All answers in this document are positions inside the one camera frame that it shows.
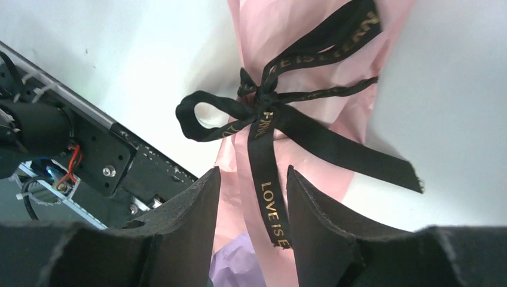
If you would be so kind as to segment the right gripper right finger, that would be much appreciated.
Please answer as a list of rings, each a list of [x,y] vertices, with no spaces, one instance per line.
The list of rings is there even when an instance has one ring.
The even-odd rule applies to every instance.
[[[381,224],[289,167],[289,223],[300,286],[505,286],[505,227]]]

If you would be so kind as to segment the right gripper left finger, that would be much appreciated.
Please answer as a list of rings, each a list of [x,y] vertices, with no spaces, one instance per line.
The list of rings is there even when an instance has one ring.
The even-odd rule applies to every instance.
[[[1,224],[2,286],[208,286],[221,175],[123,228],[80,222]]]

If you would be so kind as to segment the black printed ribbon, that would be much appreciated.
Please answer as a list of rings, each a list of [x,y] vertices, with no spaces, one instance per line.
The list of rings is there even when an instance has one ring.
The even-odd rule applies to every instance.
[[[381,34],[374,1],[350,1],[268,62],[261,83],[242,69],[239,100],[196,91],[182,99],[176,117],[186,138],[197,142],[223,139],[249,127],[248,156],[262,220],[275,247],[292,246],[291,228],[280,186],[273,135],[280,130],[317,158],[347,170],[423,191],[410,162],[373,150],[334,133],[292,107],[293,102],[346,97],[375,84],[372,77],[350,87],[312,92],[277,93],[285,72],[343,61]]]

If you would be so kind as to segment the pink flower bouquet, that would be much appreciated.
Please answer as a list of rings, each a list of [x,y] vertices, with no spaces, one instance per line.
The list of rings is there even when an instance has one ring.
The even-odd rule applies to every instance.
[[[297,286],[290,167],[341,201],[355,175],[420,193],[413,166],[365,145],[380,72],[413,1],[230,1],[242,70],[218,133],[215,286]]]

